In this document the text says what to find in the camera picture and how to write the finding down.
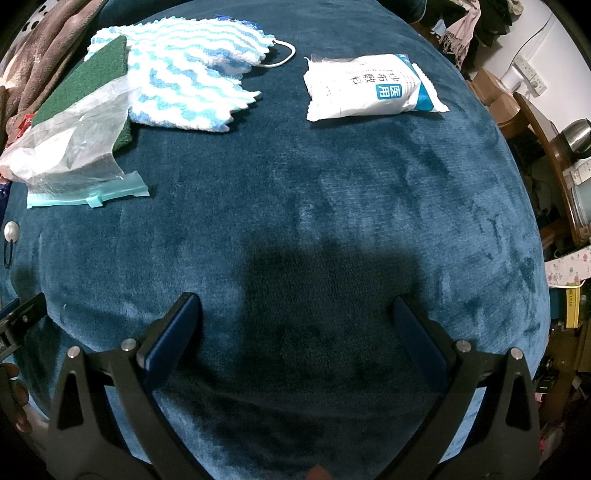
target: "blue and white striped cloth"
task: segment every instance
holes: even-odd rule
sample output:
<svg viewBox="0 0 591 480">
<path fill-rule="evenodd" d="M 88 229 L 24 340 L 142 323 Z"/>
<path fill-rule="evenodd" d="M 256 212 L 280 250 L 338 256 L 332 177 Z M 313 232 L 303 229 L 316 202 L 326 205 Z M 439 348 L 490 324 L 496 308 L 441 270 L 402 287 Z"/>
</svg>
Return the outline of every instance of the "blue and white striped cloth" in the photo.
<svg viewBox="0 0 591 480">
<path fill-rule="evenodd" d="M 248 108 L 260 92 L 241 86 L 269 52 L 275 37 L 230 20 L 165 18 L 99 30 L 85 60 L 114 38 L 127 38 L 128 76 L 141 96 L 129 110 L 132 122 L 226 132 L 232 112 Z"/>
</svg>

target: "white packet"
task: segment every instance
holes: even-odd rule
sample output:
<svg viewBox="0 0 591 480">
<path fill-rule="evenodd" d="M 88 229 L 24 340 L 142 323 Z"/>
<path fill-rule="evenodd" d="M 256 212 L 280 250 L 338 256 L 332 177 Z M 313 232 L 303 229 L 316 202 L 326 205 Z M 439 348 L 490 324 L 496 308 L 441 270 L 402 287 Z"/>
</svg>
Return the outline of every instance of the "white packet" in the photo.
<svg viewBox="0 0 591 480">
<path fill-rule="evenodd" d="M 304 81 L 312 98 L 307 119 L 448 112 L 431 81 L 406 55 L 323 59 L 312 55 Z"/>
</svg>

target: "metal screw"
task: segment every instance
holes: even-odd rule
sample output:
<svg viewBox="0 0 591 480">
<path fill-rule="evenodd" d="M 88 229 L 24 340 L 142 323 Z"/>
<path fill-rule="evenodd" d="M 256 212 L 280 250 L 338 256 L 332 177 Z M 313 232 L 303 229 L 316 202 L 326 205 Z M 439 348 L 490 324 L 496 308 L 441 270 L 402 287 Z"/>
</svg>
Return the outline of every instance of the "metal screw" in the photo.
<svg viewBox="0 0 591 480">
<path fill-rule="evenodd" d="M 521 350 L 519 350 L 516 347 L 513 347 L 511 349 L 511 356 L 515 359 L 515 360 L 521 360 L 523 358 L 523 352 Z"/>
<path fill-rule="evenodd" d="M 132 351 L 136 346 L 138 345 L 138 342 L 136 342 L 133 338 L 128 338 L 125 339 L 121 342 L 121 349 L 124 352 L 130 352 Z"/>
<path fill-rule="evenodd" d="M 80 355 L 80 347 L 77 345 L 70 347 L 70 349 L 68 350 L 68 356 L 70 358 L 76 358 L 78 355 Z"/>
<path fill-rule="evenodd" d="M 468 340 L 458 340 L 456 342 L 456 348 L 461 353 L 468 353 L 472 350 L 472 345 Z"/>
</svg>

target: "finger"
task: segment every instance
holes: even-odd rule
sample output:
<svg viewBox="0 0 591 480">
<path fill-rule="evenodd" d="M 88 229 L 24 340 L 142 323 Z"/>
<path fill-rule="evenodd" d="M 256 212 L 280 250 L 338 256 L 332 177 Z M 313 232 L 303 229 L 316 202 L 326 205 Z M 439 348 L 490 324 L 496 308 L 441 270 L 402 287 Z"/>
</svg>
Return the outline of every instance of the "finger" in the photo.
<svg viewBox="0 0 591 480">
<path fill-rule="evenodd" d="M 29 403 L 29 391 L 22 380 L 11 380 L 10 390 L 12 392 L 12 399 L 20 407 L 24 407 Z"/>
<path fill-rule="evenodd" d="M 15 406 L 14 407 L 14 417 L 17 420 L 17 423 L 24 424 L 28 421 L 27 419 L 27 412 L 22 407 Z"/>
<path fill-rule="evenodd" d="M 23 433 L 31 433 L 33 431 L 33 425 L 28 420 L 22 423 L 17 422 L 17 429 Z"/>
<path fill-rule="evenodd" d="M 332 477 L 320 465 L 315 465 L 308 472 L 306 480 L 332 480 Z"/>
<path fill-rule="evenodd" d="M 18 374 L 20 373 L 20 370 L 14 364 L 0 364 L 0 367 L 4 367 L 7 370 L 9 378 L 18 377 Z"/>
</svg>

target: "plastic bag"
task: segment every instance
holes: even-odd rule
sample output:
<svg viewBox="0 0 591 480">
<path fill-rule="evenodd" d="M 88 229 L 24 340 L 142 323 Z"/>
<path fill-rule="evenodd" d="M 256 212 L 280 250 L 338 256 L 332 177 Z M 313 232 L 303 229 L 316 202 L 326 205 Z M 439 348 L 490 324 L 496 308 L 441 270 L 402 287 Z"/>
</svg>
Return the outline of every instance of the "plastic bag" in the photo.
<svg viewBox="0 0 591 480">
<path fill-rule="evenodd" d="M 147 195 L 141 177 L 137 173 L 126 176 L 112 153 L 128 109 L 138 96 L 139 88 L 132 87 L 127 76 L 103 85 L 15 141 L 0 157 L 0 173 L 27 185 L 29 207 L 99 206 L 105 192 L 108 198 Z M 145 191 L 129 193 L 130 178 Z M 37 201 L 33 205 L 31 197 Z"/>
<path fill-rule="evenodd" d="M 323 59 L 312 55 L 304 81 L 312 98 L 307 119 L 391 115 L 412 110 L 448 112 L 437 91 L 406 55 Z"/>
</svg>

